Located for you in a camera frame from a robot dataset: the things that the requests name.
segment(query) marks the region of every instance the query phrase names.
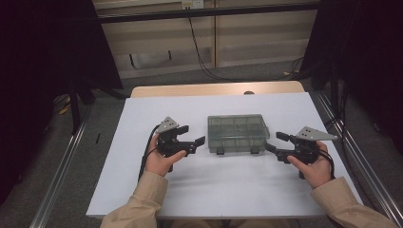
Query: hand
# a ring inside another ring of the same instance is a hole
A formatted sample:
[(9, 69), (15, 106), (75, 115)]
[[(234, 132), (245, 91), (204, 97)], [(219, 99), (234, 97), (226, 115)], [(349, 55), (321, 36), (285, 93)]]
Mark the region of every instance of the hand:
[(171, 167), (173, 163), (181, 160), (186, 155), (186, 151), (182, 150), (171, 157), (166, 158), (157, 150), (157, 140), (158, 135), (155, 135), (148, 146), (148, 153), (150, 154), (145, 163), (145, 171), (165, 177), (168, 173), (169, 167)]
[[(327, 146), (323, 142), (317, 141), (317, 146), (319, 147), (319, 150), (323, 150), (327, 153)], [(319, 156), (317, 161), (309, 165), (304, 164), (293, 156), (288, 156), (287, 160), (303, 173), (305, 179), (313, 189), (332, 179), (330, 174), (330, 164), (322, 156)]]

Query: person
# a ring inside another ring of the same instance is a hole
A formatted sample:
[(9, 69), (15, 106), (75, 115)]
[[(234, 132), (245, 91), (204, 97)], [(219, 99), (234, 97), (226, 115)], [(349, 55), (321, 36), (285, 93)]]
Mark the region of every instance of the person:
[[(127, 204), (106, 215), (102, 228), (157, 227), (156, 216), (163, 205), (167, 190), (169, 167), (181, 160), (186, 152), (181, 151), (165, 158), (156, 151), (158, 135), (148, 148), (145, 170), (133, 195)], [(319, 149), (327, 152), (323, 142), (317, 142)], [(375, 210), (359, 204), (347, 181), (341, 177), (332, 180), (330, 164), (319, 156), (316, 162), (306, 165), (297, 158), (288, 156), (288, 161), (300, 170), (311, 185), (312, 198), (326, 214), (343, 227), (397, 227), (393, 222)], [(222, 220), (183, 219), (174, 220), (170, 227), (222, 227)], [(286, 219), (227, 220), (226, 227), (291, 227)]]

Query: metal bracket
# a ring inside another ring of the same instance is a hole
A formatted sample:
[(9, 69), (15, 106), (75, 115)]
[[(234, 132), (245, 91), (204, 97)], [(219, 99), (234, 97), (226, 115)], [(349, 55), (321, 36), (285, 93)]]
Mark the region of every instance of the metal bracket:
[(313, 129), (308, 126), (304, 126), (302, 130), (296, 134), (296, 137), (306, 141), (335, 141), (338, 139), (338, 136)]
[(172, 118), (166, 117), (165, 120), (160, 124), (160, 126), (155, 131), (157, 134), (161, 134), (165, 131), (175, 129), (179, 126)]

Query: gray carpet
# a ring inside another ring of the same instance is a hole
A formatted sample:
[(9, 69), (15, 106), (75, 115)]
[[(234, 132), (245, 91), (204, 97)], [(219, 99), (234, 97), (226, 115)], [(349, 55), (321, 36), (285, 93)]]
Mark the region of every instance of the gray carpet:
[[(216, 75), (232, 78), (235, 81), (245, 78), (250, 81), (270, 81), (283, 77), (283, 71), (289, 70), (291, 70), (291, 62), (233, 66), (212, 71)], [(227, 81), (211, 79), (205, 76), (201, 70), (194, 70), (123, 80), (125, 88), (119, 92), (130, 94), (135, 86), (222, 82)], [(312, 91), (310, 80), (304, 80), (302, 84), (307, 91)], [(86, 209), (95, 190), (96, 181), (104, 165), (125, 102), (111, 98), (103, 91), (95, 90), (94, 94), (97, 101), (92, 107), (83, 138), (74, 154), (63, 188), (58, 195), (46, 227), (99, 227), (101, 224), (95, 218), (86, 217)], [(313, 101), (317, 105), (320, 116), (323, 117), (323, 122), (327, 122), (326, 115), (315, 96), (313, 96)], [(376, 174), (382, 179), (398, 205), (402, 207), (403, 197), (399, 191), (399, 183), (403, 181), (403, 166), (401, 165), (403, 156), (396, 151), (388, 136), (374, 129), (371, 117), (352, 96), (349, 97), (347, 103), (346, 116), (348, 130), (353, 134), (356, 143), (365, 153)], [(70, 140), (71, 128), (70, 113), (54, 115), (46, 132), (41, 153), (32, 163), (22, 182), (15, 185), (7, 201), (0, 207), (0, 227), (29, 227), (47, 192), (53, 174), (63, 158)], [(336, 148), (342, 156), (339, 142), (336, 142)], [(356, 187), (364, 203), (374, 206), (376, 210), (384, 213), (351, 158), (349, 161), (353, 165), (349, 171), (356, 176)], [(305, 218), (298, 221), (300, 227), (333, 227), (326, 218)]]

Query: forearm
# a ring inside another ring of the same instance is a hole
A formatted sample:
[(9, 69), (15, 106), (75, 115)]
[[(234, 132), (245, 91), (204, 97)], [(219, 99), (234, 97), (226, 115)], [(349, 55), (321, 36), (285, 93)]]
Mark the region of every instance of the forearm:
[(344, 227), (396, 227), (380, 213), (359, 204), (344, 178), (319, 186), (311, 195), (329, 217)]
[(101, 227), (157, 227), (156, 214), (163, 205), (166, 189), (165, 178), (144, 172), (127, 204), (106, 215)]

